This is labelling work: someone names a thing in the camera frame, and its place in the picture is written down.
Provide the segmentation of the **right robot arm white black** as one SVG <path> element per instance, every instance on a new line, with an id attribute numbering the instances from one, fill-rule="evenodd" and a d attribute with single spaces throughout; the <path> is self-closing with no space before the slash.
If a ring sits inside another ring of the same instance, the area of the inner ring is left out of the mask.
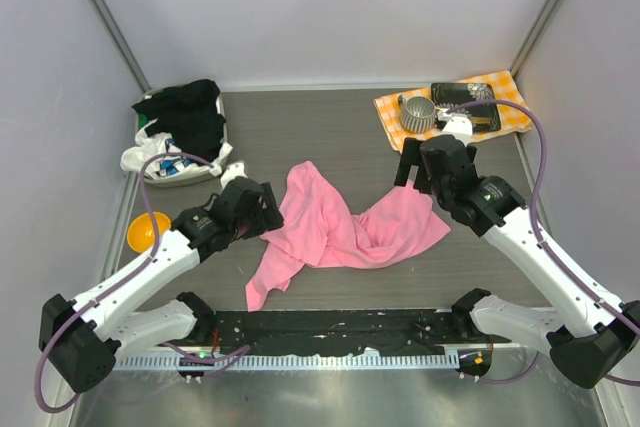
<path id="1" fill-rule="evenodd" d="M 480 176 L 476 149 L 451 135 L 404 142 L 395 185 L 410 182 L 451 218 L 502 252 L 553 306 L 542 313 L 474 289 L 453 306 L 451 327 L 465 342 L 509 339 L 550 358 L 575 385 L 591 389 L 639 341 L 639 303 L 623 302 L 590 277 L 532 219 L 525 199 L 498 176 Z"/>

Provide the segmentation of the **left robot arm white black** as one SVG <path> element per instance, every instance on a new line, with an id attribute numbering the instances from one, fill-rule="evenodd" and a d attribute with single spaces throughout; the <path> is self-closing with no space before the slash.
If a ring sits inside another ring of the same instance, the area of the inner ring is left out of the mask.
<path id="1" fill-rule="evenodd" d="M 76 394 L 100 384 L 116 363 L 172 340 L 205 344 L 215 314 L 184 292 L 161 308 L 140 306 L 183 273 L 240 239 L 283 225 L 269 183 L 240 176 L 201 206 L 183 210 L 152 245 L 93 288 L 67 300 L 57 294 L 41 311 L 39 348 Z"/>

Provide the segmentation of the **pink t shirt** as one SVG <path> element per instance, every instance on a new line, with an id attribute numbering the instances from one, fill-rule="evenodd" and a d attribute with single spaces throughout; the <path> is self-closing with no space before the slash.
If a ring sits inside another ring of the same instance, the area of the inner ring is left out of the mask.
<path id="1" fill-rule="evenodd" d="M 423 253 L 450 232 L 433 211 L 431 198 L 411 181 L 353 214 L 310 161 L 289 171 L 280 212 L 283 226 L 261 236 L 266 250 L 245 286 L 250 312 L 260 310 L 271 291 L 286 291 L 305 266 L 385 268 Z"/>

